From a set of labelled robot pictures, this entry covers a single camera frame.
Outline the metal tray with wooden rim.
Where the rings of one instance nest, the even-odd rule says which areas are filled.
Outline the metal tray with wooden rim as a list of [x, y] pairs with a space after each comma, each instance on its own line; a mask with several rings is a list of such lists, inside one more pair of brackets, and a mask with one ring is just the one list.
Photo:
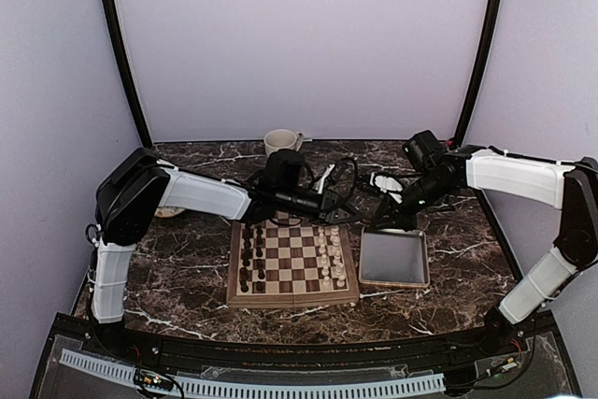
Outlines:
[[426, 288], [430, 269], [423, 231], [362, 231], [359, 281], [363, 285]]

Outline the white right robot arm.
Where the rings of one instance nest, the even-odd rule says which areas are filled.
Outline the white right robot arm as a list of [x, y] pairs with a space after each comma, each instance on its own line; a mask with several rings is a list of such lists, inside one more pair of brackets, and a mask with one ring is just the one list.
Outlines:
[[597, 264], [597, 161], [549, 159], [494, 146], [443, 143], [430, 130], [402, 151], [406, 176], [378, 171], [368, 187], [383, 200], [370, 230], [413, 231], [418, 215], [446, 195], [470, 190], [486, 200], [524, 274], [485, 314], [477, 348], [499, 354], [516, 328], [554, 302], [583, 271]]

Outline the dark chess piece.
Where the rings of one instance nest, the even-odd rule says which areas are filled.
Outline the dark chess piece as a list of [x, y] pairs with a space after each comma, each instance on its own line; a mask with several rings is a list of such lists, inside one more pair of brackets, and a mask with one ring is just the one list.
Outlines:
[[253, 238], [252, 237], [243, 239], [243, 248], [244, 248], [244, 250], [252, 250], [253, 249]]
[[244, 238], [252, 238], [253, 236], [253, 229], [249, 226], [249, 227], [245, 227], [242, 233], [242, 236]]
[[245, 266], [242, 266], [239, 270], [239, 276], [238, 276], [239, 282], [241, 284], [247, 283], [249, 281], [249, 275], [250, 275], [249, 270]]
[[241, 255], [241, 261], [244, 266], [249, 266], [253, 258], [253, 251], [251, 249], [245, 249]]

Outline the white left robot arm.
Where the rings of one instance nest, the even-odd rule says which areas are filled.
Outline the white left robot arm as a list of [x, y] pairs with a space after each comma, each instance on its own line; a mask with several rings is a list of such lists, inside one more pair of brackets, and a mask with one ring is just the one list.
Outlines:
[[351, 204], [353, 194], [331, 188], [326, 175], [315, 178], [304, 155], [278, 150], [248, 179], [218, 179], [193, 173], [140, 148], [127, 157], [98, 187], [92, 292], [89, 315], [100, 323], [94, 340], [112, 358], [132, 349], [132, 338], [116, 323], [123, 319], [129, 265], [155, 212], [180, 207], [220, 216], [230, 221], [257, 224], [279, 212], [318, 225], [358, 221], [361, 213]]

